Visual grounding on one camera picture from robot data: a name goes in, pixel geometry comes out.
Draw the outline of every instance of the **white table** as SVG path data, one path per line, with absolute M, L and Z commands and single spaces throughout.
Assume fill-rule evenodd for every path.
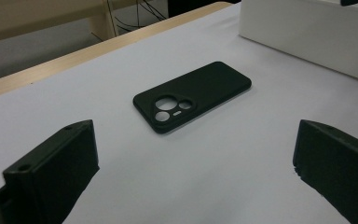
M 240 5 L 0 95 L 2 171 L 93 119 L 101 170 L 65 223 L 348 223 L 292 164 L 301 119 L 358 137 L 358 80 L 238 35 Z M 132 97 L 213 61 L 253 87 L 164 135 Z

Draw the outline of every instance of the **wooden surface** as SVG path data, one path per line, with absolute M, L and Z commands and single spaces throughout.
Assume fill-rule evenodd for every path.
M 8 77 L 2 77 L 0 78 L 0 94 L 32 84 L 45 77 L 50 77 L 63 70 L 104 55 L 105 53 L 108 53 L 112 50 L 123 48 L 129 44 L 137 42 L 138 40 L 147 38 L 151 35 L 156 35 L 163 31 L 172 29 L 173 27 L 201 18 L 230 5 L 230 3 L 226 2 L 217 2 L 206 7 L 202 7 L 179 15 L 177 17 L 169 18 L 166 21 L 155 23 L 126 35 L 115 37 L 113 39 L 104 41 L 101 44 L 97 44 L 89 48 L 62 56 L 61 58 L 57 58 L 46 63 L 41 63 L 35 67 L 31 67 Z
M 101 0 L 0 0 L 0 39 L 104 15 Z

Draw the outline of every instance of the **white surface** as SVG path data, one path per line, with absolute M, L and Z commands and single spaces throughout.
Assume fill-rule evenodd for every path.
M 65 223 L 343 224 L 292 165 L 301 119 L 358 137 L 358 79 L 239 37 L 240 5 L 0 96 L 1 173 L 65 125 L 93 119 L 101 170 Z M 135 94 L 213 61 L 246 93 L 165 135 Z
M 240 33 L 358 77 L 358 5 L 342 7 L 337 0 L 243 0 Z

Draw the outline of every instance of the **white box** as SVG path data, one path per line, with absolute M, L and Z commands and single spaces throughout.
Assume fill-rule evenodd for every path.
M 358 77 L 358 4 L 242 0 L 240 35 Z

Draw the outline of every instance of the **camera cutout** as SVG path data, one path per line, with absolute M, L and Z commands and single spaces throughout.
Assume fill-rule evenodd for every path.
M 162 99 L 156 101 L 156 107 L 160 110 L 171 110 L 178 105 L 176 99 L 172 96 L 165 96 Z
M 170 114 L 167 112 L 158 112 L 155 116 L 155 119 L 158 121 L 167 121 L 170 118 Z
M 182 101 L 181 103 L 179 103 L 179 107 L 181 107 L 182 109 L 189 109 L 192 105 L 193 104 L 191 104 L 191 102 L 189 101 Z

